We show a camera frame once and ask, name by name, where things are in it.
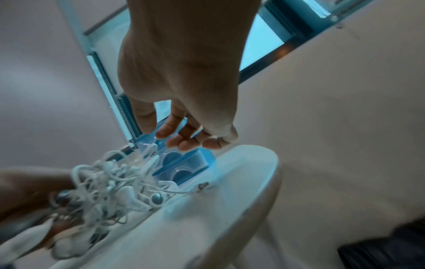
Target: hand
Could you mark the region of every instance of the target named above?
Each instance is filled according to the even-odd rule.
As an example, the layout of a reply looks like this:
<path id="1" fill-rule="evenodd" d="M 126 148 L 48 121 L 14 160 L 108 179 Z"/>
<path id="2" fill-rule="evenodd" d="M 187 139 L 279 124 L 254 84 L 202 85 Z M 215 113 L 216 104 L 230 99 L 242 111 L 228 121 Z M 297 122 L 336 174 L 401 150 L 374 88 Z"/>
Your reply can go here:
<path id="1" fill-rule="evenodd" d="M 70 171 L 66 169 L 0 169 L 0 230 L 20 233 L 28 228 L 27 224 L 40 224 L 51 213 L 48 210 L 49 194 L 72 188 Z M 70 226 L 67 222 L 55 222 L 39 246 Z M 0 244 L 8 239 L 8 235 L 2 232 Z"/>
<path id="2" fill-rule="evenodd" d="M 118 78 L 143 133 L 155 130 L 154 103 L 171 100 L 156 137 L 189 151 L 220 149 L 238 138 L 233 120 L 243 48 L 259 0 L 127 0 L 131 26 Z"/>

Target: dark fabric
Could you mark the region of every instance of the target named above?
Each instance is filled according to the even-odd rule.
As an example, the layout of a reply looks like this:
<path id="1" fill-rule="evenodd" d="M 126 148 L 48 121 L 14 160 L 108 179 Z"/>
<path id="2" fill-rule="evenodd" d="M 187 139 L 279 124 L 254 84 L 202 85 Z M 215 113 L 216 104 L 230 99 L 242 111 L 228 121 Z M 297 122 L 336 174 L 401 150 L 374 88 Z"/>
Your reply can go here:
<path id="1" fill-rule="evenodd" d="M 425 269 L 425 218 L 394 229 L 387 238 L 342 246 L 346 269 Z"/>

